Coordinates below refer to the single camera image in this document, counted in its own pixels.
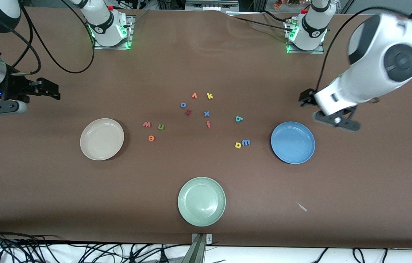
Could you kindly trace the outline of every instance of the blue plate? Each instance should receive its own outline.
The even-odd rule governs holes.
[[[301,164],[315,152],[315,138],[308,128],[298,122],[284,122],[272,132],[274,153],[286,163]]]

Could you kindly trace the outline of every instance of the small paper scrap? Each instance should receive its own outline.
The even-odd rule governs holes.
[[[297,203],[303,211],[308,212],[308,209],[306,209],[303,205],[301,205],[298,202],[295,202],[295,203]]]

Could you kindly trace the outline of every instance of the brown table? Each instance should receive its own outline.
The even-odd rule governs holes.
[[[88,36],[69,10],[29,12],[59,62],[71,70],[88,63]],[[334,17],[326,46],[346,19]],[[362,20],[334,44],[323,85],[348,68],[346,43]],[[27,36],[24,19],[17,31]],[[213,11],[152,11],[134,37],[131,50],[97,50],[79,75],[57,68],[34,41],[43,68],[31,78],[59,84],[61,101],[32,97],[26,114],[0,117],[0,230],[82,241],[188,243],[202,232],[225,245],[412,247],[412,81],[361,105],[362,129],[349,133],[313,122],[316,107],[299,107],[323,56],[287,54],[279,30]],[[0,34],[9,64],[23,49],[14,35]],[[29,52],[18,69],[35,66]],[[203,111],[211,112],[210,129]],[[236,115],[244,121],[235,123]],[[82,130],[98,118],[126,132],[121,152],[107,161],[79,147]],[[303,123],[316,139],[302,165],[283,163],[270,148],[285,121]],[[250,146],[234,148],[245,139]],[[207,228],[189,225],[176,205],[196,176],[218,181],[227,196],[223,217]]]

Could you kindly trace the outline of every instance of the white floor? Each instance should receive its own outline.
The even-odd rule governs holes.
[[[148,252],[160,245],[152,245],[143,250]],[[84,253],[85,248],[74,248],[69,245],[52,245],[52,252],[60,263],[78,263]],[[128,255],[131,245],[117,247],[113,253]],[[182,258],[188,251],[188,246],[166,249],[166,256],[172,259],[170,263],[176,263],[175,258]],[[56,260],[42,248],[47,263],[56,263]],[[256,248],[256,247],[207,247],[204,263],[312,263],[316,261],[323,248]],[[381,263],[384,250],[382,249],[362,249],[366,263]],[[84,260],[85,263],[91,263],[101,252],[94,252]],[[16,252],[16,256],[24,261],[23,254]],[[154,254],[147,258],[143,263],[149,263],[158,260],[160,253]],[[105,256],[96,261],[96,263],[119,263],[121,258]],[[12,263],[12,258],[4,254],[1,263]],[[352,256],[350,248],[329,248],[321,259],[320,263],[357,263]],[[412,250],[390,249],[385,263],[412,263]]]

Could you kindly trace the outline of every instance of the white plate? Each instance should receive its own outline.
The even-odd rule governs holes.
[[[82,132],[79,145],[92,160],[107,160],[118,153],[124,141],[121,125],[112,119],[91,122]]]

